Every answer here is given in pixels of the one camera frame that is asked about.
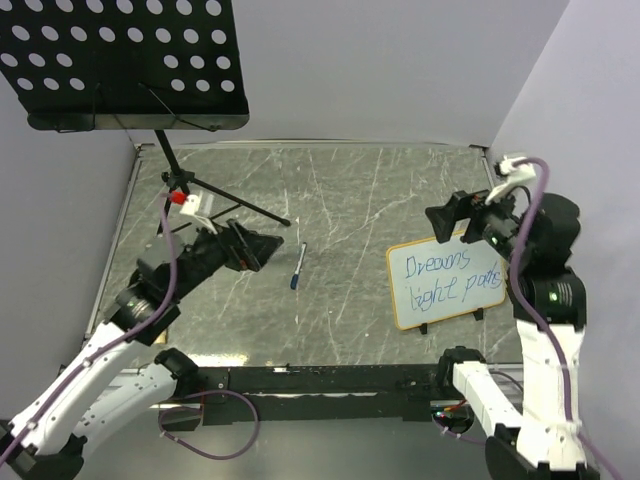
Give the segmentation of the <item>white marker pen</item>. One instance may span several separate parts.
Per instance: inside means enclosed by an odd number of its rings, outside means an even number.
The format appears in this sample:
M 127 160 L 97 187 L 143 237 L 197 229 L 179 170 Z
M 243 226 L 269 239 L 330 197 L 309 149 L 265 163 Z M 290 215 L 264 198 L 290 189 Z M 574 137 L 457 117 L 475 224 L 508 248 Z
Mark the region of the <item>white marker pen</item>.
M 305 255 L 306 255 L 307 248 L 308 248 L 307 242 L 302 242 L 301 243 L 301 247 L 300 247 L 300 254 L 299 254 L 298 262 L 296 264 L 296 268 L 295 268 L 293 276 L 292 276 L 292 280 L 295 281 L 294 283 L 296 283 L 298 281 L 298 279 L 299 279 L 299 275 L 301 273 L 301 269 L 302 269 L 302 266 L 303 266 L 303 262 L 304 262 L 304 258 L 305 258 Z

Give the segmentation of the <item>yellow framed small whiteboard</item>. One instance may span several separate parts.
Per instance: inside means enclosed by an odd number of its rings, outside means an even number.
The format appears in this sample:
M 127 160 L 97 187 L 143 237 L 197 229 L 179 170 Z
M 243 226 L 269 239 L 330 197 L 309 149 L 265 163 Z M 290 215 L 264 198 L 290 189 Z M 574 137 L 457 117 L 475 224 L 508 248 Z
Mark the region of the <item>yellow framed small whiteboard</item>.
M 439 243 L 408 242 L 386 251 L 395 326 L 418 328 L 502 304 L 505 261 L 486 242 L 462 241 L 463 232 Z

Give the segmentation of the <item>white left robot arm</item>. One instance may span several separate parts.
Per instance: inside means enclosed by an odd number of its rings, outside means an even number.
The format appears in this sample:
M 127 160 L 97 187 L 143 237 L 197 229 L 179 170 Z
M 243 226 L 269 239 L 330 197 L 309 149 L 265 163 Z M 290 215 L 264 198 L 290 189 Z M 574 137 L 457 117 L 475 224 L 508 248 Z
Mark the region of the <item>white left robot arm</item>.
M 192 398 L 199 368 L 175 348 L 117 390 L 108 387 L 178 318 L 184 297 L 223 267 L 260 271 L 283 242 L 234 219 L 150 240 L 83 349 L 31 405 L 2 422 L 2 463 L 22 479 L 73 479 L 90 452 L 152 404 Z

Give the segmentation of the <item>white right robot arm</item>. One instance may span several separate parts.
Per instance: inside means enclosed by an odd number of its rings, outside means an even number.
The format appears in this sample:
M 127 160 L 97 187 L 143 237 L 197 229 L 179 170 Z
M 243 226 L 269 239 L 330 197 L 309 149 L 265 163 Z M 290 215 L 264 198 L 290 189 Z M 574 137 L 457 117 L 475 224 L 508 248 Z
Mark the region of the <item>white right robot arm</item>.
M 484 240 L 509 267 L 508 294 L 522 349 L 522 407 L 516 409 L 484 357 L 454 347 L 440 357 L 436 384 L 463 396 L 487 436 L 484 455 L 494 479 L 597 479 L 579 438 L 577 370 L 586 333 L 586 288 L 567 266 L 580 233 L 579 207 L 557 194 L 514 213 L 515 197 L 496 202 L 486 190 L 454 193 L 425 214 L 439 243 L 457 222 L 462 242 Z

